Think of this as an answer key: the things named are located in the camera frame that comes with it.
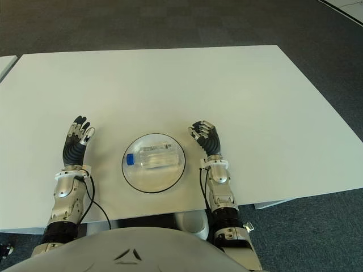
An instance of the plastic bottle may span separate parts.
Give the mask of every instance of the plastic bottle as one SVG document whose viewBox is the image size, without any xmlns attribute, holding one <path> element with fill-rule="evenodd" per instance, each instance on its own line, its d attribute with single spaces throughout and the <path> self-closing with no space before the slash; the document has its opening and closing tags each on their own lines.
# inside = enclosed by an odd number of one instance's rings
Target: plastic bottle
<svg viewBox="0 0 363 272">
<path fill-rule="evenodd" d="M 179 157 L 176 148 L 169 143 L 141 147 L 133 154 L 127 154 L 127 165 L 155 168 L 176 165 Z"/>
</svg>

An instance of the robotic arm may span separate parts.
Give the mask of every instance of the robotic arm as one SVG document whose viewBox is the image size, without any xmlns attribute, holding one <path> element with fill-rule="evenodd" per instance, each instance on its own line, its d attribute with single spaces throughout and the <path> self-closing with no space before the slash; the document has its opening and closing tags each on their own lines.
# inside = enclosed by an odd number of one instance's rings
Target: robotic arm
<svg viewBox="0 0 363 272">
<path fill-rule="evenodd" d="M 262 270 L 248 235 L 253 226 L 242 223 L 229 185 L 228 161 L 221 155 L 216 127 L 207 121 L 199 121 L 189 127 L 189 133 L 207 154 L 207 159 L 201 159 L 200 164 L 201 169 L 206 170 L 209 187 L 209 203 L 206 205 L 211 213 L 212 243 L 244 267 Z"/>
<path fill-rule="evenodd" d="M 71 124 L 63 149 L 64 169 L 57 173 L 54 190 L 54 206 L 41 244 L 34 250 L 37 255 L 62 244 L 73 241 L 78 236 L 78 226 L 83 216 L 83 197 L 86 193 L 85 178 L 90 177 L 90 168 L 83 169 L 83 157 L 87 144 L 95 134 L 86 117 L 78 116 Z"/>
</svg>

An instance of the white plate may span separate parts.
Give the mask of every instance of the white plate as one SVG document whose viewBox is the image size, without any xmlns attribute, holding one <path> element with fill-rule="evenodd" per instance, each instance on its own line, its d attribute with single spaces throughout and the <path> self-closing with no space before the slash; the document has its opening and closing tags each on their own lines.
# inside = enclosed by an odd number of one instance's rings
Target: white plate
<svg viewBox="0 0 363 272">
<path fill-rule="evenodd" d="M 145 169 L 137 165 L 127 165 L 127 154 L 136 153 L 140 147 L 153 146 L 158 143 L 170 143 L 176 147 L 179 162 L 177 165 Z M 136 139 L 126 150 L 122 171 L 127 182 L 135 189 L 145 193 L 158 193 L 172 187 L 183 175 L 185 154 L 180 144 L 165 134 L 153 133 Z"/>
</svg>

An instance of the blue bottle cap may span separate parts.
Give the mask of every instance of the blue bottle cap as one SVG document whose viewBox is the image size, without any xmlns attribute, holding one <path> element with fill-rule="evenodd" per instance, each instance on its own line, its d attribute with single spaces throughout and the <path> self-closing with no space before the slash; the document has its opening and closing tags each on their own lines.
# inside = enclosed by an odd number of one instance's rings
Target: blue bottle cap
<svg viewBox="0 0 363 272">
<path fill-rule="evenodd" d="M 127 165 L 134 165 L 134 154 L 126 155 L 126 163 Z"/>
</svg>

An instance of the bottle label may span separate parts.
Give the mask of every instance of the bottle label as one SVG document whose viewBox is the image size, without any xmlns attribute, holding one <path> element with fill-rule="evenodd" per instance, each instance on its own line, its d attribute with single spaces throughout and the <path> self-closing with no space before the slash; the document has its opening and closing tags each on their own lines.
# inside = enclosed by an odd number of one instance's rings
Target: bottle label
<svg viewBox="0 0 363 272">
<path fill-rule="evenodd" d="M 166 143 L 164 145 L 160 145 L 160 146 L 145 146 L 145 147 L 141 147 L 140 150 L 142 151 L 152 151 L 152 150 L 160 150 L 160 149 L 168 149 L 171 148 L 171 144 Z"/>
</svg>

